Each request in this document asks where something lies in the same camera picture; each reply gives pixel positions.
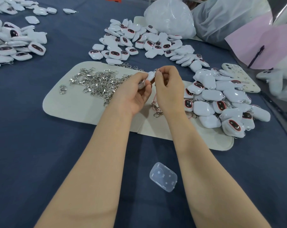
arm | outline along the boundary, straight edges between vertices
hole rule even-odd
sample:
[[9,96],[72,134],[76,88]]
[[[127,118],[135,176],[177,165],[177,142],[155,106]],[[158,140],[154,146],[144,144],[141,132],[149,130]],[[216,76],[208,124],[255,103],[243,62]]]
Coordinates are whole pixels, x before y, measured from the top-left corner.
[[187,119],[182,105],[184,86],[177,69],[174,66],[165,66],[160,71],[164,75],[158,71],[155,76],[157,102],[172,134],[188,204],[196,226],[270,227]]
[[132,117],[151,94],[149,81],[138,91],[139,81],[146,77],[147,73],[137,73],[117,89],[36,228],[114,226]]

pink paper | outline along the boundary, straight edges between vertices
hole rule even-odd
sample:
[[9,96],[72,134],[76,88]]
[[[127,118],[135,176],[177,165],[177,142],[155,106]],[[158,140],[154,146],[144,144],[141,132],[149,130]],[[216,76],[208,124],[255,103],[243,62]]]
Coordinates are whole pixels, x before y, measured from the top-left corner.
[[261,15],[225,38],[237,58],[249,65],[259,49],[265,49],[252,69],[271,69],[287,56],[287,24],[272,26],[272,13]]

blue tablecloth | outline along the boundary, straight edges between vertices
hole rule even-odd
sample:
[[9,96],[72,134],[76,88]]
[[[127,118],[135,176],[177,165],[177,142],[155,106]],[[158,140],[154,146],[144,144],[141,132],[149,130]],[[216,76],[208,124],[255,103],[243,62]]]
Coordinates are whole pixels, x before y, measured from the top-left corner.
[[[44,113],[44,97],[74,65],[90,60],[88,51],[99,43],[110,19],[133,19],[145,8],[105,0],[37,1],[58,9],[56,15],[38,16],[36,30],[48,33],[45,56],[0,68],[0,227],[35,225],[94,131],[93,125]],[[66,15],[63,8],[79,13]],[[28,15],[31,10],[0,19],[24,27]],[[211,67],[235,63],[228,51],[193,40],[186,43]],[[147,59],[144,51],[128,63],[145,71],[174,64],[164,56]],[[192,80],[189,68],[177,68],[183,80]],[[250,97],[267,109],[258,94]],[[235,140],[228,152],[212,152],[272,227],[287,227],[287,135],[271,116],[268,123],[257,121],[256,129]],[[149,179],[158,161],[178,176],[171,193]],[[115,227],[194,226],[173,142],[130,133]]]

clear plastic case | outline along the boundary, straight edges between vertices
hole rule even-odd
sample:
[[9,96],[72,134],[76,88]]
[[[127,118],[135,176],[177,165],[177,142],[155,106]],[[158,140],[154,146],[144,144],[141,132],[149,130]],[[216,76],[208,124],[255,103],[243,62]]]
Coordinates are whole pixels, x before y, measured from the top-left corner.
[[151,169],[150,179],[167,192],[171,192],[177,183],[176,173],[160,162]]

person's right hand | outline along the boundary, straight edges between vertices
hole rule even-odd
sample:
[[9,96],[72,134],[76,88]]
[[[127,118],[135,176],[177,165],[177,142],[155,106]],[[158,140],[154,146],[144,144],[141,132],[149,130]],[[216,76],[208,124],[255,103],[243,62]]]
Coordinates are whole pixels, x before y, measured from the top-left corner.
[[185,113],[183,107],[184,84],[175,66],[163,66],[155,73],[157,103],[167,118]]

